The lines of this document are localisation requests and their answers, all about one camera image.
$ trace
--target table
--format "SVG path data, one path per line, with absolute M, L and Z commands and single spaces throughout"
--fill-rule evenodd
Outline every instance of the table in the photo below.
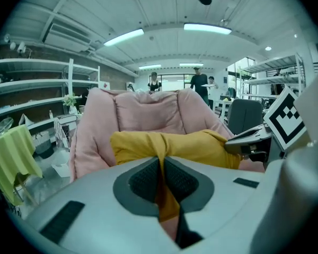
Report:
M 14 194 L 15 187 L 21 185 L 34 205 L 37 205 L 24 187 L 29 175 L 42 177 L 42 171 L 33 158 L 35 147 L 27 126 L 11 128 L 0 135 L 0 190 L 14 206 L 22 200 Z
M 222 107 L 222 113 L 220 115 L 220 120 L 222 122 L 224 122 L 224 119 L 225 119 L 225 111 L 226 111 L 226 105 L 231 105 L 233 103 L 233 101 L 221 101 L 221 100 L 218 100 L 218 101 L 214 101 L 214 103 L 216 103 L 217 105 L 218 104 L 222 104 L 223 107 Z

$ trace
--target man in black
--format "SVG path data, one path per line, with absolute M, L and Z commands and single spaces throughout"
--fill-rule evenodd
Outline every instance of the man in black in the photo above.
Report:
M 207 84 L 207 76 L 202 74 L 199 68 L 194 68 L 196 75 L 194 75 L 191 79 L 191 88 L 193 86 L 196 87 L 196 92 L 200 95 L 200 97 L 204 100 L 204 102 L 208 105 L 208 96 L 207 96 L 207 88 L 202 87 L 202 85 Z

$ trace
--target woman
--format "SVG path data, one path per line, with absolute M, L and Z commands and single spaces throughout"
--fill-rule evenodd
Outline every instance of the woman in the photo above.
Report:
M 157 75 L 158 74 L 156 72 L 153 72 L 151 74 L 151 82 L 148 83 L 148 85 L 147 85 L 150 94 L 161 91 L 162 86 L 161 86 L 161 83 L 158 82 L 158 80 L 157 80 Z

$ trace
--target shelving unit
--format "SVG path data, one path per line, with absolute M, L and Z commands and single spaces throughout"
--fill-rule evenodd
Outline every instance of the shelving unit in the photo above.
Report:
M 299 93 L 302 91 L 302 85 L 305 84 L 304 69 L 301 67 L 302 60 L 298 54 L 286 57 L 276 57 L 255 64 L 253 66 L 243 69 L 249 74 L 256 74 L 258 72 L 266 71 L 274 74 L 274 71 L 281 69 L 281 74 L 278 76 L 268 76 L 264 78 L 250 79 L 244 81 L 244 84 L 252 86 L 258 85 L 276 85 L 276 84 L 298 84 Z M 276 95 L 257 95 L 257 94 L 243 94 L 242 96 L 258 97 L 258 98 L 277 98 Z
M 74 64 L 73 59 L 69 62 L 43 60 L 43 59 L 24 59 L 24 58 L 8 58 L 0 59 L 0 72 L 9 75 L 15 75 L 23 72 L 58 72 L 61 79 L 31 79 L 18 80 L 0 84 L 0 95 L 23 90 L 59 87 L 62 97 L 42 99 L 38 101 L 29 101 L 23 104 L 13 105 L 7 108 L 0 108 L 0 116 L 16 112 L 19 110 L 33 108 L 40 105 L 62 102 L 65 96 L 65 87 L 68 88 L 68 94 L 73 93 L 73 86 L 81 87 L 99 87 L 100 67 L 91 68 Z M 84 75 L 87 80 L 73 79 L 73 75 Z M 28 126 L 29 130 L 52 123 L 54 119 L 47 119 Z

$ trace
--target white ceiling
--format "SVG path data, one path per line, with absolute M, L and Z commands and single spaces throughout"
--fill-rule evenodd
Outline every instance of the white ceiling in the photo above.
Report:
M 222 19 L 233 30 L 230 35 L 182 28 L 184 22 L 220 25 Z M 209 6 L 198 0 L 21 0 L 2 29 L 0 44 L 9 33 L 13 40 L 42 45 L 50 25 L 61 21 L 87 35 L 90 57 L 115 62 L 125 72 L 151 64 L 179 72 L 180 62 L 202 62 L 214 71 L 245 56 L 268 58 L 296 46 L 297 20 L 302 27 L 312 26 L 295 0 L 213 0 Z M 103 45 L 139 28 L 143 36 Z M 266 53 L 267 45 L 273 52 Z

